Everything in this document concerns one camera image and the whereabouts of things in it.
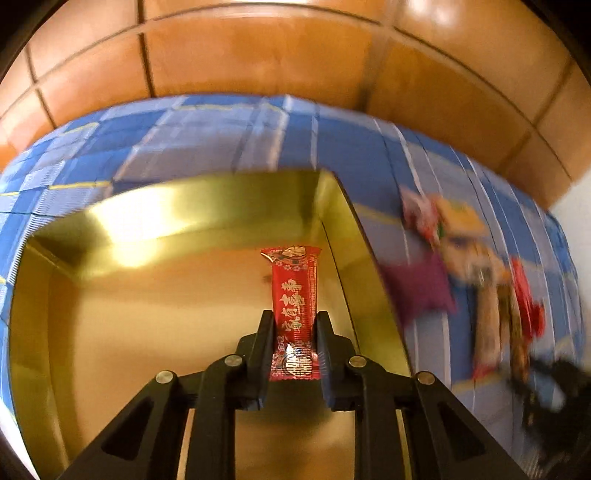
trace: blue checkered tablecloth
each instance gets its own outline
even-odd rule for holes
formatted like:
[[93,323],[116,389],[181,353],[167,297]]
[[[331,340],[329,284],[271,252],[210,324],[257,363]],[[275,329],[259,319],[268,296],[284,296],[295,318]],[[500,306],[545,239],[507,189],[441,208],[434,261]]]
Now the blue checkered tablecloth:
[[[69,122],[21,153],[0,177],[0,397],[12,409],[10,304],[28,235],[54,218],[151,183],[219,170],[328,168],[341,179],[380,262],[418,260],[423,241],[401,225],[400,186],[468,202],[486,242],[517,256],[547,315],[533,351],[579,359],[576,272],[560,225],[527,195],[448,145],[370,116],[291,96],[187,95],[114,106]],[[413,368],[434,372],[519,459],[521,405],[503,380],[472,375],[476,294],[453,284],[457,313],[430,313],[405,331]],[[554,385],[534,376],[549,404]]]

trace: red candy wrapper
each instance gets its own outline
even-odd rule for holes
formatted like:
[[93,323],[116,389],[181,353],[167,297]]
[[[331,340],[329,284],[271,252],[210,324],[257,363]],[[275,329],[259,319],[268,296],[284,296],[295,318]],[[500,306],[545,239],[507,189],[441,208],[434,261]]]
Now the red candy wrapper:
[[272,263],[273,313],[277,325],[270,380],[318,380],[318,356],[312,348],[316,317],[318,247],[265,248]]

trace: black plastic bracket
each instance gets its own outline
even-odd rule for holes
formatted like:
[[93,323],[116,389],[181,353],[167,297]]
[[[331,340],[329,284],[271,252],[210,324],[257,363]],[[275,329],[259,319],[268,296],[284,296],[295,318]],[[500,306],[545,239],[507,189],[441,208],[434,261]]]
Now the black plastic bracket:
[[[240,339],[235,354],[183,377],[160,372],[60,479],[176,479],[195,408],[185,478],[234,480],[235,411],[264,405],[274,329],[273,313],[264,311],[257,333]],[[355,412],[356,480],[527,478],[433,374],[403,377],[356,355],[326,312],[316,316],[314,332],[326,404]]]
[[355,411],[356,480],[405,478],[403,442],[412,478],[527,479],[433,374],[403,377],[356,355],[348,338],[335,335],[326,312],[315,325],[324,400],[332,410]]
[[161,372],[60,479],[175,480],[189,408],[195,408],[195,416],[187,480],[233,479],[235,410],[257,410],[264,403],[274,328],[273,312],[266,310],[257,333],[240,339],[236,354],[183,377]]

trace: gold tray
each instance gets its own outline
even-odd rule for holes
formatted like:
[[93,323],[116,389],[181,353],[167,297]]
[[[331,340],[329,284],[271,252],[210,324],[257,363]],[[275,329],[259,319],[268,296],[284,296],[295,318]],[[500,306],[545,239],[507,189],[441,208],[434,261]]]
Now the gold tray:
[[[323,248],[318,309],[387,370],[410,369],[375,259],[326,171],[214,174],[144,187],[47,225],[22,254],[9,355],[42,480],[59,475],[158,371],[205,369],[271,308],[263,247]],[[272,382],[237,412],[236,477],[353,477],[353,414],[316,382]]]

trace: screw head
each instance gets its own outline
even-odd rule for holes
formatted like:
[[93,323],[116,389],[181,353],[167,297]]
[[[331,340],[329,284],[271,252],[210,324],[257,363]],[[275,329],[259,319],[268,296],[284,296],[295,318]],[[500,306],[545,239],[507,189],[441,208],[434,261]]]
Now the screw head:
[[239,367],[242,365],[242,357],[240,355],[228,355],[223,362],[229,367]]
[[431,372],[419,372],[417,374],[417,380],[423,385],[433,385],[435,383],[435,375]]
[[349,358],[349,365],[352,367],[363,368],[367,364],[368,361],[365,359],[365,357],[362,357],[361,355],[354,355],[351,358]]
[[162,370],[156,375],[156,382],[158,383],[170,383],[174,378],[174,374],[169,370]]

